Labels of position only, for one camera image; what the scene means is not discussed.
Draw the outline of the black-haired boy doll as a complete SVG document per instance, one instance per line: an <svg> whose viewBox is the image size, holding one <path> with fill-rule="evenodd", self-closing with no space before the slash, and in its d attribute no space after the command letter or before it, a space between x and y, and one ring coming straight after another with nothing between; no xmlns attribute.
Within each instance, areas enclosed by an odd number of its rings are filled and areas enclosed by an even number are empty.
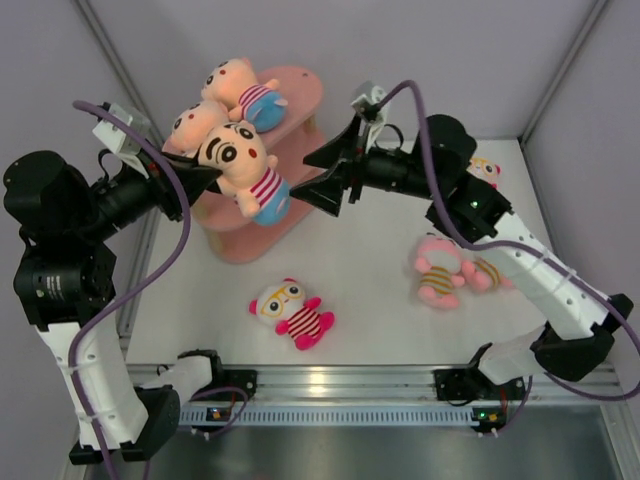
<svg viewBox="0 0 640 480"><path fill-rule="evenodd" d="M197 150L198 164L217 169L221 193L232 198L241 214L261 226L279 223L290 207L290 186L277 172L278 157L247 121L214 127Z"/></svg>

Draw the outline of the peach pig toy blue shorts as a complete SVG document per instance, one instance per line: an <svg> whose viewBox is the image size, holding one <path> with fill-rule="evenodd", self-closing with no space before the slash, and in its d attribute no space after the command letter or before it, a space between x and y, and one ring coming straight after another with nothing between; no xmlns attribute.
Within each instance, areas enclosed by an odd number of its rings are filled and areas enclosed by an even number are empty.
<svg viewBox="0 0 640 480"><path fill-rule="evenodd" d="M232 121L244 120L258 133L275 129L288 106L280 81L261 82L247 58L232 58L215 67L204 81L201 97L221 103Z"/></svg>

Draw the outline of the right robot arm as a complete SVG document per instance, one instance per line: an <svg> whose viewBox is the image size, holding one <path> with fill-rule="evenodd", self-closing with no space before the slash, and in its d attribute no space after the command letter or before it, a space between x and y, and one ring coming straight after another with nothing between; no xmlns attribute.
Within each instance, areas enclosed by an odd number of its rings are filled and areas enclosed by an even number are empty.
<svg viewBox="0 0 640 480"><path fill-rule="evenodd" d="M502 384L538 373L574 392L575 383L608 356L614 333L634 308L625 294L606 295L564 265L526 227L494 187L468 173L477 143L455 118L422 120L410 153L367 148L369 129L359 117L334 139L306 155L321 174L291 194L332 216L343 193L356 202L362 188L431 201L426 217L460 247L488 261L543 315L545 323L502 343L479 348L459 378L475 395L491 396Z"/></svg>

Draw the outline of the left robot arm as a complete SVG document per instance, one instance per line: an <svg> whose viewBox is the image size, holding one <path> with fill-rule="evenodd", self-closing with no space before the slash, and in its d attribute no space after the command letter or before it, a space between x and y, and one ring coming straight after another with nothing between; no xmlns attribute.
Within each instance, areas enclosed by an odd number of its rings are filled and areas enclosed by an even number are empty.
<svg viewBox="0 0 640 480"><path fill-rule="evenodd" d="M137 167L89 183L58 153L43 150L6 170L5 210L19 223L25 251L13 287L28 322L50 348L78 415L75 465L151 459L175 434L181 407L198 393L219 397L226 376L213 350L182 353L155 380L131 382L114 314L129 301L112 280L107 240L153 209L185 221L191 201L215 173L155 151Z"/></svg>

